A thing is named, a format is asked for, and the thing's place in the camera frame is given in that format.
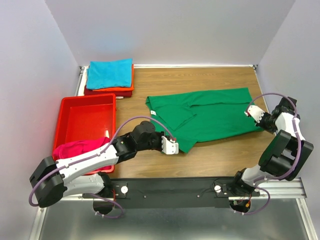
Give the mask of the green t-shirt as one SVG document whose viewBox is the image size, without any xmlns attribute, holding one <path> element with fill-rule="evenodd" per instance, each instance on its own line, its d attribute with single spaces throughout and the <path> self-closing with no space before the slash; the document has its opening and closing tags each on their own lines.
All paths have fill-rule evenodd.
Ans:
<svg viewBox="0 0 320 240">
<path fill-rule="evenodd" d="M 262 131 L 244 113 L 251 100 L 247 88 L 234 88 L 148 96 L 145 104 L 156 131 L 168 128 L 188 153 L 196 143 Z"/>
</svg>

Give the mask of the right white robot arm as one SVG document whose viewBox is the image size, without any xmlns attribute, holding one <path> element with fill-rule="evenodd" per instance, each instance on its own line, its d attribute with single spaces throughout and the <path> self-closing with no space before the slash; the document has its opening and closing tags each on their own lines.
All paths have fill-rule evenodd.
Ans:
<svg viewBox="0 0 320 240">
<path fill-rule="evenodd" d="M 234 176 L 229 189 L 236 196 L 252 194 L 268 180 L 293 180 L 314 149 L 301 133 L 296 99 L 282 97 L 271 113 L 250 103 L 244 113 L 254 119 L 257 127 L 275 137 L 256 166 L 244 168 Z"/>
</svg>

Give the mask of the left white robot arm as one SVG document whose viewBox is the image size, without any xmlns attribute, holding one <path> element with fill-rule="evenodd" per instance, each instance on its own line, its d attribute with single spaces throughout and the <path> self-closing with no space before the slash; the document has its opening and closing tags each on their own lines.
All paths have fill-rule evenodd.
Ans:
<svg viewBox="0 0 320 240">
<path fill-rule="evenodd" d="M 152 122 L 142 121 L 131 132 L 115 135 L 110 142 L 89 152 L 60 160 L 45 157 L 29 178 L 32 190 L 28 202 L 33 207 L 46 208 L 71 195 L 107 197 L 111 191 L 107 175 L 90 174 L 92 171 L 130 160 L 139 151 L 162 152 L 169 138 L 164 131 L 156 131 Z"/>
</svg>

